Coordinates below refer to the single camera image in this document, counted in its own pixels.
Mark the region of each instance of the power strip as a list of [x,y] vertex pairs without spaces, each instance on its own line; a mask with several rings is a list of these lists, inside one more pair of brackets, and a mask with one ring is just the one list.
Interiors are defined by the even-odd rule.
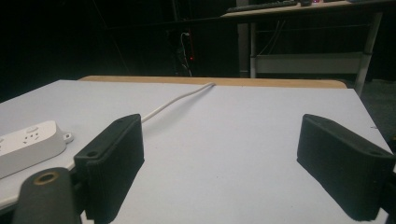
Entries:
[[71,141],[53,120],[0,136],[0,178],[61,154]]

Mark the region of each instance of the white table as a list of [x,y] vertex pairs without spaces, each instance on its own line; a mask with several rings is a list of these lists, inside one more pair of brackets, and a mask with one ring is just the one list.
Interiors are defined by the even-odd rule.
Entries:
[[[0,135],[49,119],[75,135],[60,156],[1,179],[0,202],[29,175],[66,166],[113,120],[197,87],[63,80],[0,104]],[[146,161],[114,223],[355,223],[296,161],[305,113],[389,150],[353,90],[216,86],[144,123]]]

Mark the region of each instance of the wooden table edge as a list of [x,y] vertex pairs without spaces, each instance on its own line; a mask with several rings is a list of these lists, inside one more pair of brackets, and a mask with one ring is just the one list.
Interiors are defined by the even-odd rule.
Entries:
[[287,88],[321,88],[346,89],[347,86],[338,80],[322,79],[275,79],[275,78],[239,78],[239,77],[124,77],[124,76],[87,76],[81,81],[102,82],[139,82],[139,83],[177,83],[206,84],[215,82],[219,86],[251,87],[287,87]]

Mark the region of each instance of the screw hole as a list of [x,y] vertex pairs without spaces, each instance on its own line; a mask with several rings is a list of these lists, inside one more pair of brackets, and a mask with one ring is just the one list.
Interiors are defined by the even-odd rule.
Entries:
[[88,157],[94,157],[94,156],[96,156],[98,153],[96,152],[96,151],[92,151],[92,152],[89,152],[88,154],[87,154],[87,156]]
[[375,156],[382,156],[382,154],[377,151],[370,151],[369,153]]
[[57,179],[58,176],[59,174],[56,172],[48,172],[36,177],[34,183],[35,185],[45,185]]

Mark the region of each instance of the keyboard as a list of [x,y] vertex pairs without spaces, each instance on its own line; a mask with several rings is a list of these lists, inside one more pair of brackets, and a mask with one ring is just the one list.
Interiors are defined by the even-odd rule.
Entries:
[[297,1],[283,1],[283,2],[272,2],[272,3],[264,3],[258,5],[248,5],[242,7],[230,7],[227,9],[227,13],[230,12],[240,12],[240,11],[250,11],[250,10],[259,10],[273,7],[292,7],[297,5]]

